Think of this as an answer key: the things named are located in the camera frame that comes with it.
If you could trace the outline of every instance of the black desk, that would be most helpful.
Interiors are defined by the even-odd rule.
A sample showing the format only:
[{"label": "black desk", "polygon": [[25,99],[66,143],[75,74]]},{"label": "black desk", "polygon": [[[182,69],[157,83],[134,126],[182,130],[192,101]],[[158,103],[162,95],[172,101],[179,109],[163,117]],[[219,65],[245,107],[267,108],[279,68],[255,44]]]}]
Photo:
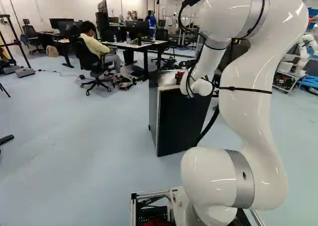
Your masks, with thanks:
[{"label": "black desk", "polygon": [[47,46],[54,45],[54,39],[63,39],[65,36],[57,33],[48,33],[48,32],[38,32],[39,39],[43,49],[46,50]]},{"label": "black desk", "polygon": [[149,130],[157,156],[188,150],[200,135],[211,96],[188,98],[176,85],[180,70],[150,72]]},{"label": "black desk", "polygon": [[71,65],[70,59],[69,59],[69,45],[70,41],[69,40],[55,40],[55,43],[58,44],[59,47],[61,47],[62,55],[65,58],[66,63],[63,63],[63,66],[69,67],[69,68],[74,68],[74,66]]},{"label": "black desk", "polygon": [[101,42],[107,46],[115,46],[118,49],[129,50],[129,51],[136,51],[136,52],[143,52],[144,53],[144,78],[149,79],[149,71],[148,71],[148,50],[157,50],[158,51],[158,61],[157,67],[159,68],[161,65],[161,54],[167,48],[168,42],[167,41],[156,41],[154,43],[142,43],[141,46],[127,44],[126,42]]}]

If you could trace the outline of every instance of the black office chair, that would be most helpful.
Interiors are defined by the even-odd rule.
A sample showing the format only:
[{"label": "black office chair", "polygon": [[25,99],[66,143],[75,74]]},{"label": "black office chair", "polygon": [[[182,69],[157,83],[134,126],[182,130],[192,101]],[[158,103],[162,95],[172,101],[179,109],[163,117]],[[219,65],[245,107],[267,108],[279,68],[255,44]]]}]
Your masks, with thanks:
[{"label": "black office chair", "polygon": [[40,49],[39,46],[41,45],[41,41],[39,39],[39,34],[34,30],[34,27],[30,24],[29,19],[23,19],[24,26],[23,31],[24,31],[24,40],[25,43],[27,44],[27,47],[29,48],[29,45],[35,46],[36,49],[29,51],[30,54],[33,54],[35,52],[44,52],[44,49]]},{"label": "black office chair", "polygon": [[84,88],[84,85],[91,84],[91,87],[86,91],[86,95],[89,96],[89,92],[96,85],[97,86],[101,85],[110,92],[111,88],[103,84],[103,82],[109,82],[109,80],[99,79],[99,76],[101,76],[105,71],[114,70],[115,68],[109,68],[109,66],[111,66],[113,63],[112,62],[104,63],[105,55],[99,58],[97,55],[89,51],[88,47],[85,44],[85,41],[82,38],[77,38],[75,55],[77,58],[79,58],[80,68],[82,70],[90,71],[90,76],[95,78],[95,80],[92,80],[87,83],[82,83],[80,85],[81,88]]},{"label": "black office chair", "polygon": [[[166,48],[164,51],[167,51],[167,50],[170,49],[170,47],[172,47],[172,49],[173,49],[173,58],[175,59],[174,47],[172,46],[172,42],[170,42],[170,40],[169,40],[169,32],[168,32],[168,30],[167,29],[157,29],[156,30],[156,40],[167,41],[168,42],[168,48]],[[157,61],[157,60],[158,60],[158,58],[151,59],[151,62]],[[169,59],[161,58],[161,60],[166,63]]]}]

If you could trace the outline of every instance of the water bottle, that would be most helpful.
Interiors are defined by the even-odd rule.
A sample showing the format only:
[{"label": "water bottle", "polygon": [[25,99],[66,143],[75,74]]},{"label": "water bottle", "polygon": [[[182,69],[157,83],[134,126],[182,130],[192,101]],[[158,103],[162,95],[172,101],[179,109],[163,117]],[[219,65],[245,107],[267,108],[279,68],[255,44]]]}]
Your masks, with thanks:
[{"label": "water bottle", "polygon": [[127,31],[126,42],[127,44],[130,44],[129,31]]}]

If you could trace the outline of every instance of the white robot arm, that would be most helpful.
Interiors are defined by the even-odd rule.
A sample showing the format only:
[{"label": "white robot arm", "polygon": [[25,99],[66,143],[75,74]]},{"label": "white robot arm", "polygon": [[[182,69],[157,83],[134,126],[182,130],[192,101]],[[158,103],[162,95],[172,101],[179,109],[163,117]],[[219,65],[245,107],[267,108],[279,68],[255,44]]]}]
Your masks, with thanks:
[{"label": "white robot arm", "polygon": [[237,208],[269,210],[284,202],[288,181],[269,122],[272,82],[307,21],[301,0],[204,0],[199,25],[208,39],[189,83],[189,72],[182,78],[183,94],[191,87],[208,95],[211,84],[201,77],[214,72],[231,38],[251,42],[223,71],[219,93],[220,113],[242,138],[241,151],[194,147],[181,162],[192,212],[205,225],[227,225]]},{"label": "white robot arm", "polygon": [[297,62],[297,67],[295,70],[295,73],[300,76],[305,75],[305,71],[303,69],[310,58],[310,55],[307,53],[308,45],[310,45],[313,48],[314,55],[318,56],[318,44],[314,36],[312,34],[303,35],[298,42],[300,60]]}]

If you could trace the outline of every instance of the chair backrest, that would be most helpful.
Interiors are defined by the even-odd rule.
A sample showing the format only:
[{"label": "chair backrest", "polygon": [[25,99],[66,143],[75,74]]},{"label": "chair backrest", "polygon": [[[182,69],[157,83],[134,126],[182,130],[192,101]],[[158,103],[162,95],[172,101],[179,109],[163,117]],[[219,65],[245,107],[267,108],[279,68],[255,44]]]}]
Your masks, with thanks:
[{"label": "chair backrest", "polygon": [[28,38],[38,37],[38,33],[34,30],[32,25],[23,26],[23,31]]},{"label": "chair backrest", "polygon": [[23,23],[24,23],[24,25],[28,25],[28,24],[30,24],[30,21],[29,21],[29,19],[23,19]]},{"label": "chair backrest", "polygon": [[156,30],[156,40],[169,41],[169,32],[167,29]]},{"label": "chair backrest", "polygon": [[82,38],[77,38],[75,43],[75,55],[79,59],[81,69],[98,72],[101,68],[100,59],[93,54]]}]

